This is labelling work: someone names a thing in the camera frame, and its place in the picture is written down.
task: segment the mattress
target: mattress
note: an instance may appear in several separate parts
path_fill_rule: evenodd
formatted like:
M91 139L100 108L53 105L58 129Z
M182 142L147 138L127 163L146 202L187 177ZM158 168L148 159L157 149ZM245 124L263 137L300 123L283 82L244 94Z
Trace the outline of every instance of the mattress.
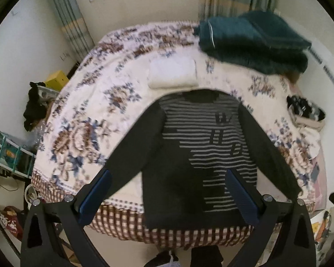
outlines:
M190 22L150 23L105 35L83 60L55 100L34 165L32 183L47 202L61 201L90 183L106 159L156 99L173 92L215 89L240 100L290 165L300 198L309 212L326 199L322 154L309 160L308 145L292 124L286 97L294 91L281 75L218 62L198 49ZM196 62L198 86L150 89L151 60L183 55ZM258 171L257 188L286 200ZM97 232L154 243L162 247L234 245L250 235L252 226L209 230L149 230L143 225L141 173L102 202L91 227Z

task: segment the folded towel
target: folded towel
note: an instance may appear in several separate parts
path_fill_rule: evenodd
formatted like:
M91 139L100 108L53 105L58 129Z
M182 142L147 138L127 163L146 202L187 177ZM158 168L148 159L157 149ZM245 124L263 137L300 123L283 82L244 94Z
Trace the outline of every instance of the folded towel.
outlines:
M150 88L197 86L196 62L185 56L159 57L150 62Z
M211 17L201 21L194 34L208 56L264 74L305 72L308 58L303 50L312 45L270 11Z

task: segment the floral bedspread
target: floral bedspread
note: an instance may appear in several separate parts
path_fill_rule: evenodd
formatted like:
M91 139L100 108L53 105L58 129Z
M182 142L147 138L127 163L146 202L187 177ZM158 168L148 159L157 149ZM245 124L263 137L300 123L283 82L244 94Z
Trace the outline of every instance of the floral bedspread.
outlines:
M39 146L33 183L44 183L53 194L76 194L91 182L106 159L144 110L159 97L186 89L152 90L147 85L149 61L159 56L190 56L196 62L199 86L239 99L279 148L290 165L299 194L314 206L314 164L308 146L287 112L289 82L280 75L221 63L198 49L189 22L150 23L108 33L84 59L57 97ZM258 173L258 189L284 196ZM143 213L141 174L103 205Z

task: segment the blue gripper pad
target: blue gripper pad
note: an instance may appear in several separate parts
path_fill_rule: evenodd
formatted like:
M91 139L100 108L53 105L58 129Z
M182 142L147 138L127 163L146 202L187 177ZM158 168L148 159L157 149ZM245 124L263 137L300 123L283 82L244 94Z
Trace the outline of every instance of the blue gripper pad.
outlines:
M244 221L249 225L256 226L259 223L257 205L239 183L231 170L226 171L225 186L232 195Z
M93 221L95 213L105 198L106 191L111 186L111 182L111 173L105 170L102 177L95 183L91 192L80 205L78 223L81 226L87 226Z

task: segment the dark gray sweater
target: dark gray sweater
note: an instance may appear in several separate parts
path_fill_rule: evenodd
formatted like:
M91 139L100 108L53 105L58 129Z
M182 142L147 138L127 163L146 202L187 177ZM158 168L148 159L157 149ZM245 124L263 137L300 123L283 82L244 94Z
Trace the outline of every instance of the dark gray sweater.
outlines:
M291 169L237 99L213 90L174 93L148 107L107 160L107 197L142 171L149 229L244 226L225 172L235 169L256 186L257 167L289 199L297 197Z

